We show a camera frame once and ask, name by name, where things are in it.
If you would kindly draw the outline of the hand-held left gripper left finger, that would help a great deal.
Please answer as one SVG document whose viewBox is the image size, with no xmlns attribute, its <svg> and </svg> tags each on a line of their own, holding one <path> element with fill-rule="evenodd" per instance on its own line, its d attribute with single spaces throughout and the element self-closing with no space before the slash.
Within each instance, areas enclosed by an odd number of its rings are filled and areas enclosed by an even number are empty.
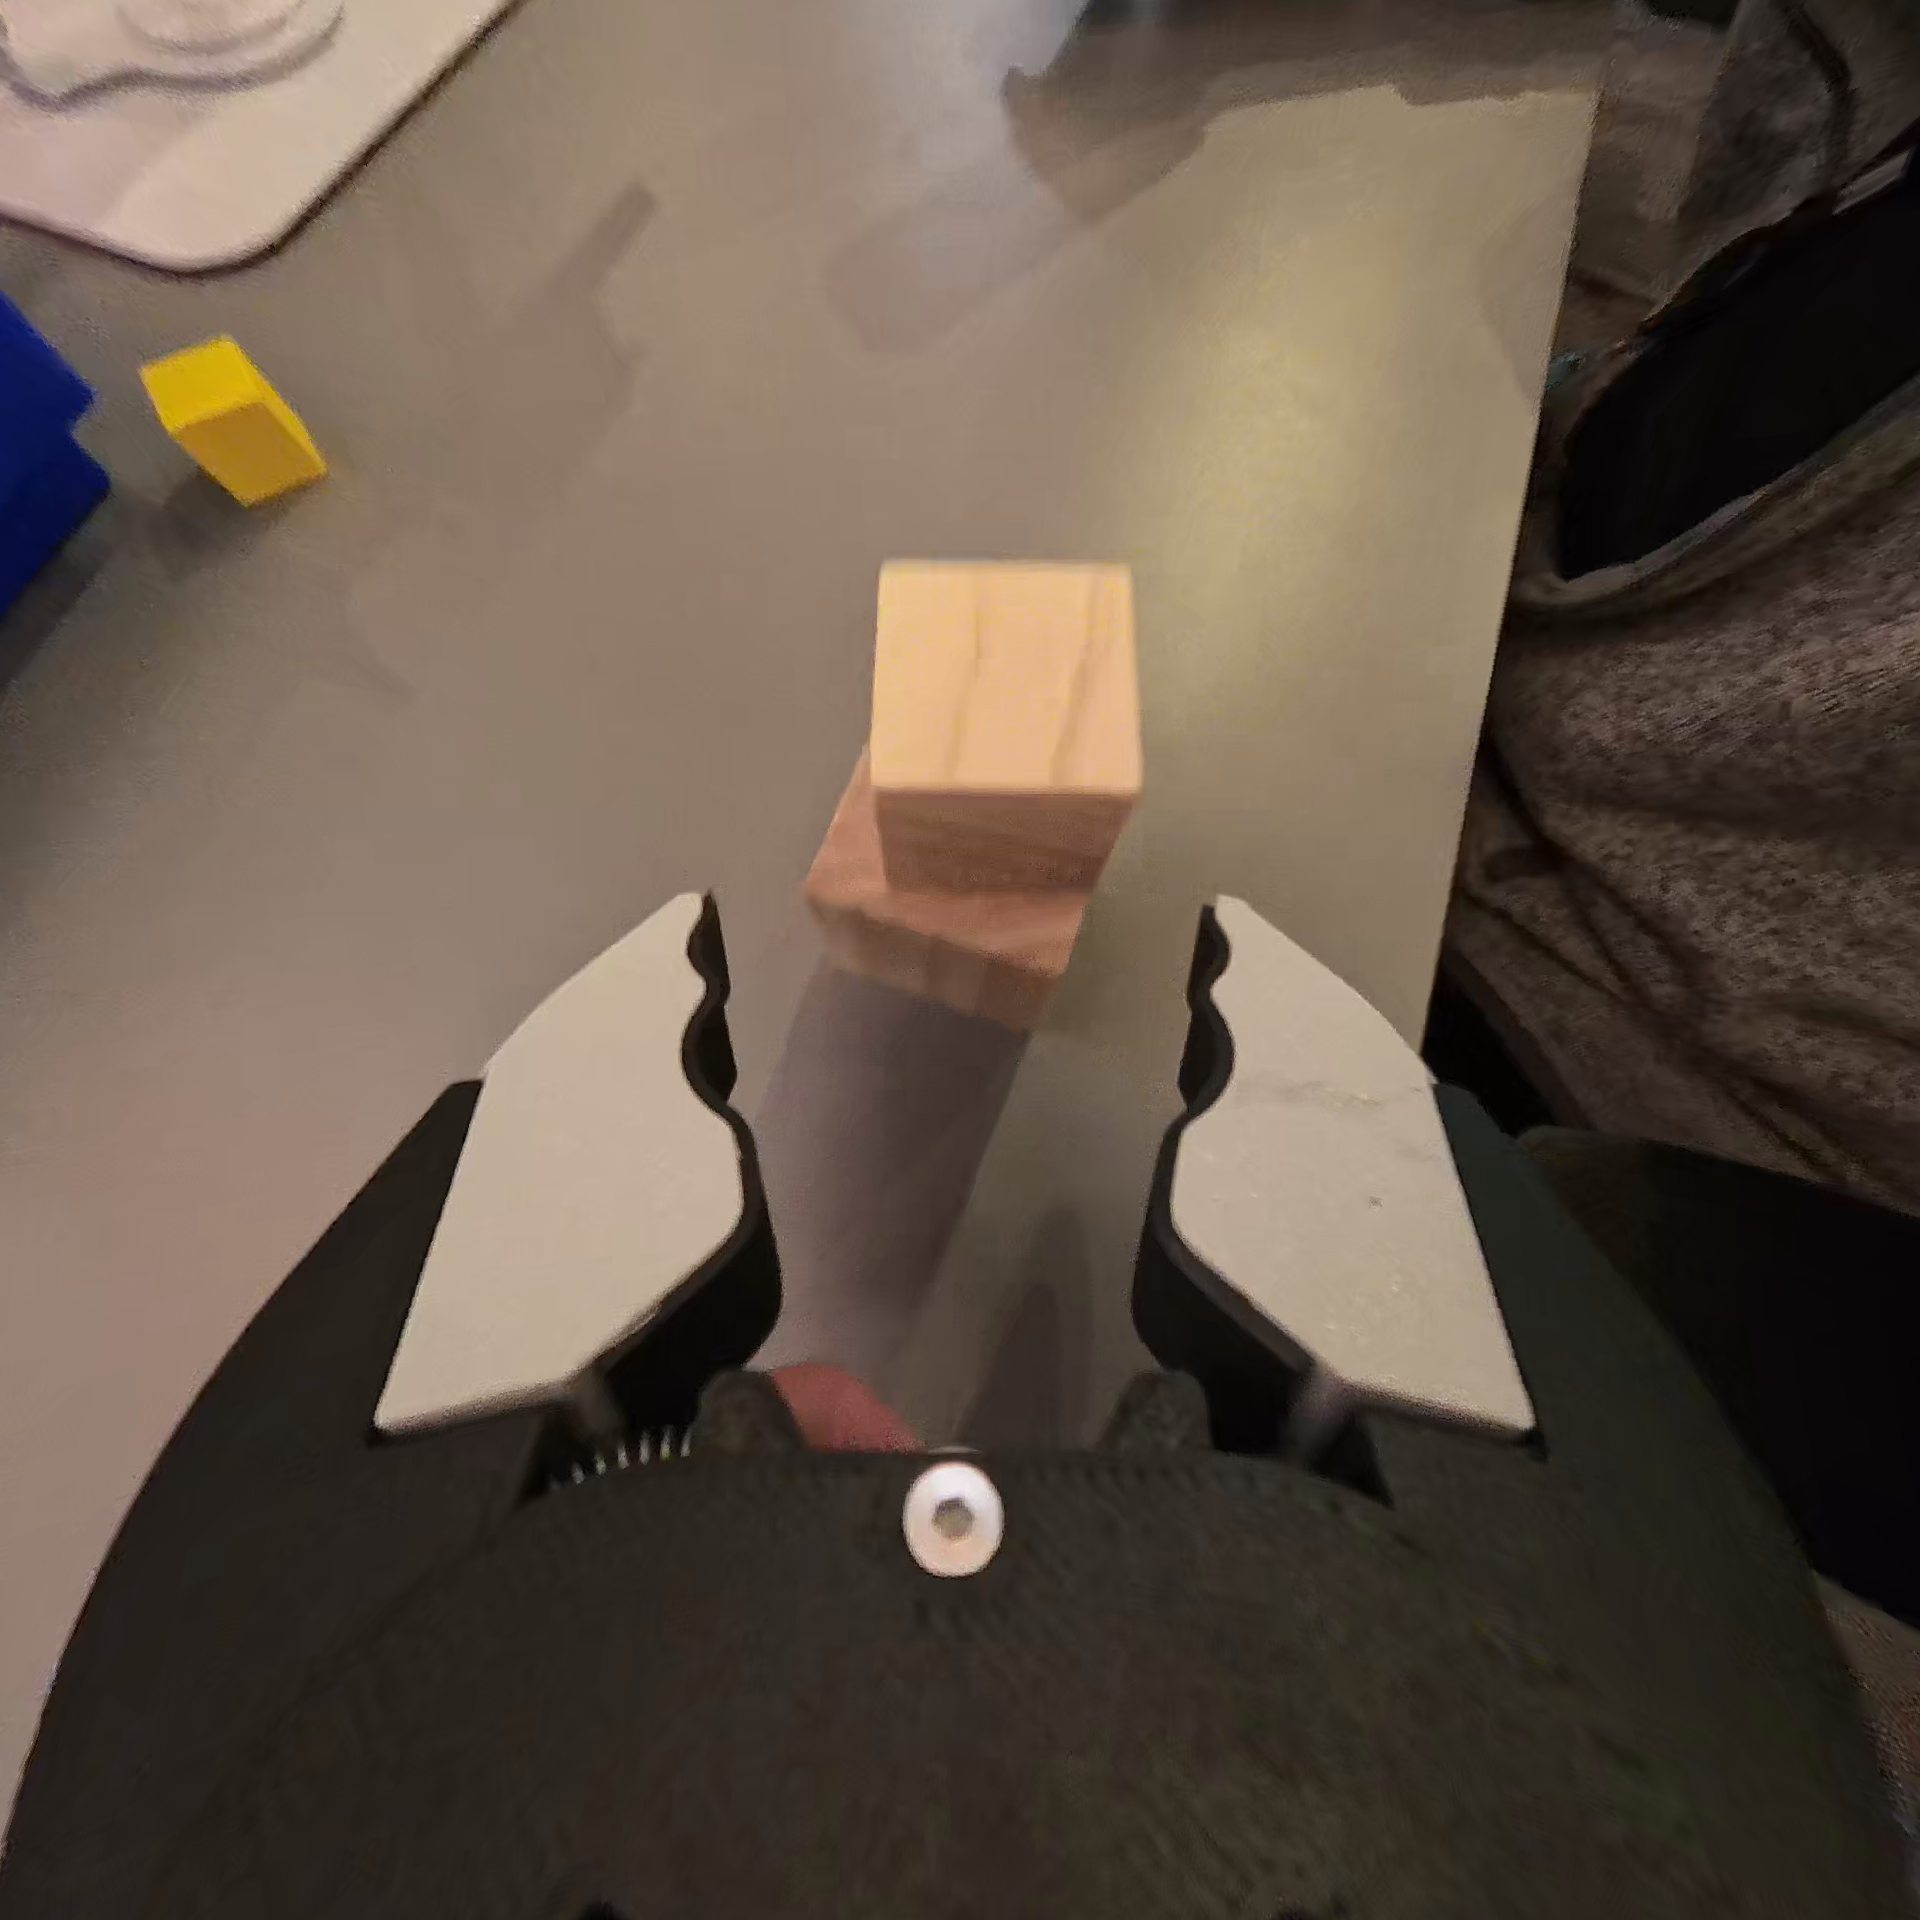
<svg viewBox="0 0 1920 1920">
<path fill-rule="evenodd" d="M 688 1435 L 783 1308 L 735 1111 L 719 903 L 667 898 L 484 1067 L 392 1372 L 384 1435 L 543 1413 L 588 1445 Z"/>
</svg>

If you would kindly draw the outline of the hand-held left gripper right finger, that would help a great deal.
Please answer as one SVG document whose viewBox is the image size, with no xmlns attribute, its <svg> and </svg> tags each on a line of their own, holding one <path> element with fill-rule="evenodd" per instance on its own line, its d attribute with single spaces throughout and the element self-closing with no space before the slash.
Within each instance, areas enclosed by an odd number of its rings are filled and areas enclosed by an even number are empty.
<svg viewBox="0 0 1920 1920">
<path fill-rule="evenodd" d="M 1367 1459 L 1386 1416 L 1521 1448 L 1537 1415 L 1434 1074 L 1339 974 L 1236 896 L 1201 912 L 1180 1111 L 1131 1311 L 1211 1448 Z"/>
</svg>

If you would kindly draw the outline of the large wooden cube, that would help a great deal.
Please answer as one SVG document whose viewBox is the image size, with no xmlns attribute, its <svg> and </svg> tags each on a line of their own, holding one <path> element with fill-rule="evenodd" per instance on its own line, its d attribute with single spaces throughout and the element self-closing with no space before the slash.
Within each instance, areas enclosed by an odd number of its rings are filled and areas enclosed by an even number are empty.
<svg viewBox="0 0 1920 1920">
<path fill-rule="evenodd" d="M 865 752 L 807 869 L 803 896 L 838 966 L 1028 1034 L 1060 988 L 1096 892 L 956 894 L 890 882 Z"/>
<path fill-rule="evenodd" d="M 1120 563 L 888 559 L 870 783 L 905 892 L 1089 892 L 1143 795 Z"/>
</svg>

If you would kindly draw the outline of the yellow block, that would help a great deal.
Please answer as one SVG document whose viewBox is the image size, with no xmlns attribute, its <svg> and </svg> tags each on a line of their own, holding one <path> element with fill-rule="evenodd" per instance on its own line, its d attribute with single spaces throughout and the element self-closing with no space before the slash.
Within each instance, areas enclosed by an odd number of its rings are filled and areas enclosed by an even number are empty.
<svg viewBox="0 0 1920 1920">
<path fill-rule="evenodd" d="M 330 475 L 300 413 L 230 333 L 167 352 L 137 370 L 161 430 L 248 508 Z"/>
</svg>

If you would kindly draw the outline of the dark cloth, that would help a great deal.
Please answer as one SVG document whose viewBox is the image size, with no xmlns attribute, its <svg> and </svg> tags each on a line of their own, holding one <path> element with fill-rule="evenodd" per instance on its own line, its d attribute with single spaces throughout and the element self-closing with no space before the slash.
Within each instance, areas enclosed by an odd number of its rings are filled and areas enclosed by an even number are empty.
<svg viewBox="0 0 1920 1920">
<path fill-rule="evenodd" d="M 1458 974 L 1559 1122 L 1537 1170 L 1688 1355 L 1816 1572 L 1915 1626 L 1915 1208 L 1666 1019 L 1584 992 L 1563 1052 Z"/>
</svg>

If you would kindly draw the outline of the grey knit sweater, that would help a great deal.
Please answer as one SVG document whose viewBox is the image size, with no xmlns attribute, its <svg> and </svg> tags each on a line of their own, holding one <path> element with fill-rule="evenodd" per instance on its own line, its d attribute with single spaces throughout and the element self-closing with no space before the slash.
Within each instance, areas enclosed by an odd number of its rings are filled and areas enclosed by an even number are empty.
<svg viewBox="0 0 1920 1920">
<path fill-rule="evenodd" d="M 1915 1208 L 1915 379 L 1642 563 L 1559 573 L 1570 426 L 1719 252 L 1915 154 L 1915 5 L 1719 5 L 1632 320 L 1551 375 L 1446 957 L 1578 1043 L 1584 992 L 1792 1095 Z"/>
</svg>

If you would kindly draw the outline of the black garment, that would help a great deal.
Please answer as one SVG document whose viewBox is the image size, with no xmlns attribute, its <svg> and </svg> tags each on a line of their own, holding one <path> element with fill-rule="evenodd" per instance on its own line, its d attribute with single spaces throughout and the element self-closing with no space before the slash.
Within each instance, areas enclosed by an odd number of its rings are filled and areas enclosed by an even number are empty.
<svg viewBox="0 0 1920 1920">
<path fill-rule="evenodd" d="M 1580 581 L 1650 558 L 1787 477 L 1918 370 L 1915 150 L 1719 252 L 1570 426 L 1553 558 Z"/>
</svg>

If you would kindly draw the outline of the large blue box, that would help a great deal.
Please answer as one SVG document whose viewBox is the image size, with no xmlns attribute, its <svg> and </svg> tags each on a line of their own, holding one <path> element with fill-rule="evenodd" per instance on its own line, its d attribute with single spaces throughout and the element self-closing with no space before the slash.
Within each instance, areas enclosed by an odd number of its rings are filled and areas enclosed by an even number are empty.
<svg viewBox="0 0 1920 1920">
<path fill-rule="evenodd" d="M 3 298 L 3 611 L 63 556 L 111 492 L 79 427 L 94 389 Z"/>
</svg>

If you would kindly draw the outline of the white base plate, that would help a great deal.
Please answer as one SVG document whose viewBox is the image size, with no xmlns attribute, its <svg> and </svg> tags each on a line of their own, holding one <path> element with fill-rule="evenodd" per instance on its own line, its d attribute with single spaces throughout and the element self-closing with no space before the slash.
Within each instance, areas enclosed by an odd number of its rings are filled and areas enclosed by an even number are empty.
<svg viewBox="0 0 1920 1920">
<path fill-rule="evenodd" d="M 6 2 L 6 221 L 161 272 L 244 264 L 511 10 Z"/>
</svg>

